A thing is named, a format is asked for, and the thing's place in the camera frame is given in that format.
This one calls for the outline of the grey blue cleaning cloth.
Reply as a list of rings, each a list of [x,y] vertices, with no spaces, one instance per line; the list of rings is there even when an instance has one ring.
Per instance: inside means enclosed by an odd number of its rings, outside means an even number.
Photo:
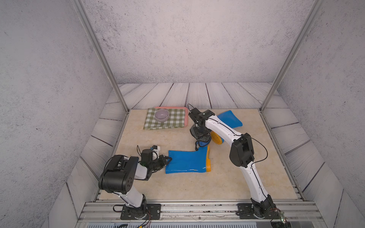
[[[206,147],[212,140],[212,137],[210,134],[203,135],[200,138],[198,138],[195,142],[195,150],[198,151],[201,147]]]

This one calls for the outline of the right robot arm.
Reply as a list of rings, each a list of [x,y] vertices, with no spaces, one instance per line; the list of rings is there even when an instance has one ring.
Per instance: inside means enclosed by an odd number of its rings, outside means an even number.
[[[253,214],[258,219],[265,218],[277,207],[266,191],[256,169],[252,138],[248,133],[242,134],[222,121],[214,112],[201,112],[197,108],[189,111],[188,116],[194,125],[190,128],[195,138],[195,150],[208,146],[213,139],[212,133],[222,138],[230,148],[229,159],[241,172],[248,184]]]

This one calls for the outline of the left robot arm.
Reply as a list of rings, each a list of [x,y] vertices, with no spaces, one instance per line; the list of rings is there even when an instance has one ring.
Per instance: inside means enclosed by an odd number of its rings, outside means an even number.
[[[135,180],[148,181],[153,173],[162,170],[173,160],[159,154],[159,151],[160,147],[154,145],[142,151],[138,147],[138,156],[113,156],[99,178],[99,188],[121,198],[125,202],[125,209],[144,216],[147,213],[146,198],[133,183]]]

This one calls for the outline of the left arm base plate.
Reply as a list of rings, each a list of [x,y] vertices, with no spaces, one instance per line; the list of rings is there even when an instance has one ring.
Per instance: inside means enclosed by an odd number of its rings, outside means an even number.
[[[161,216],[161,204],[143,204],[141,207],[133,208],[123,206],[121,220],[159,220]]]

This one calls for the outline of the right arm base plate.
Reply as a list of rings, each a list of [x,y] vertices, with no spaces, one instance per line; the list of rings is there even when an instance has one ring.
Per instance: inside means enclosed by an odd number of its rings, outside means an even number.
[[[278,209],[268,209],[263,215],[258,215],[255,213],[254,206],[251,203],[239,203],[237,207],[236,215],[240,219],[281,219],[281,213]]]

